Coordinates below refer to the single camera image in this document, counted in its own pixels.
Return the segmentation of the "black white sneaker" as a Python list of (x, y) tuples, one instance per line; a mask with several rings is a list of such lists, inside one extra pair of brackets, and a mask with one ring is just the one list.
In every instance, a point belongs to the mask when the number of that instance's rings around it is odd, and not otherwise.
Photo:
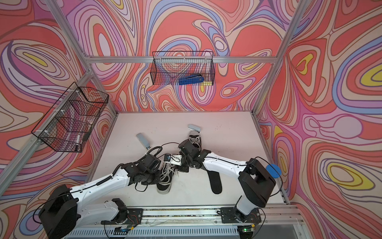
[(171, 190), (174, 175), (178, 171), (178, 166), (170, 163), (164, 163), (161, 168), (160, 178), (157, 185), (157, 192), (159, 194), (167, 194)]
[(192, 130), (189, 133), (188, 140), (196, 147), (199, 151), (202, 150), (202, 139), (200, 133), (196, 130)]

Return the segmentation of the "black shoe insole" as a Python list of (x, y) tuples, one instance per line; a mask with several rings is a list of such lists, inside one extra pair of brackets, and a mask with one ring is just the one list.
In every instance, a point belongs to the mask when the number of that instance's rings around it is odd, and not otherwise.
[(222, 182), (220, 178), (220, 174), (215, 171), (207, 171), (209, 180), (210, 180), (210, 187), (214, 194), (221, 194), (222, 193)]

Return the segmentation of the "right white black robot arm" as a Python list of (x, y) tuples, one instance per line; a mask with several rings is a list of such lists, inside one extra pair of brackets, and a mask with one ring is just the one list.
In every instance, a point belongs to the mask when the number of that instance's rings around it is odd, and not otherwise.
[(190, 140), (179, 145), (183, 162), (195, 169), (205, 170), (212, 187), (220, 192), (220, 175), (236, 179), (244, 193), (240, 196), (234, 209), (239, 216), (248, 216), (254, 209), (265, 208), (276, 186), (274, 177), (259, 161), (259, 157), (249, 161), (238, 161), (225, 158), (210, 150), (198, 149)]

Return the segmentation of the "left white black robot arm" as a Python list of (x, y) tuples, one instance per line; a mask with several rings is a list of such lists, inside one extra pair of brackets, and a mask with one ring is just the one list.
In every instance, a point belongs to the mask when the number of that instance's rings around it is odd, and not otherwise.
[(112, 173), (89, 183), (72, 188), (57, 187), (38, 213), (48, 238), (62, 239), (77, 227), (102, 221), (115, 225), (130, 221), (135, 227), (140, 221), (132, 219), (121, 199), (114, 198), (101, 204), (93, 202), (130, 185), (156, 183), (160, 164), (155, 155), (146, 154), (135, 162), (119, 164)]

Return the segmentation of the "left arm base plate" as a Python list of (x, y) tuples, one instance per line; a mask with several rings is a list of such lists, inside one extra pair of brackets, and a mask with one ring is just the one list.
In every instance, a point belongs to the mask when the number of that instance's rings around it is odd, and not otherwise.
[(142, 208), (127, 208), (118, 212), (110, 220), (101, 221), (102, 225), (128, 225), (128, 226), (137, 226), (141, 224), (143, 216)]

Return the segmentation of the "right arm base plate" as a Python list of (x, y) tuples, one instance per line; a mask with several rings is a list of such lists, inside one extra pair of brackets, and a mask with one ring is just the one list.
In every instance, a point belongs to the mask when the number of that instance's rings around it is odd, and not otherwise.
[(257, 225), (262, 221), (259, 208), (253, 209), (248, 215), (244, 215), (235, 207), (222, 207), (216, 213), (221, 216), (223, 224), (251, 223)]

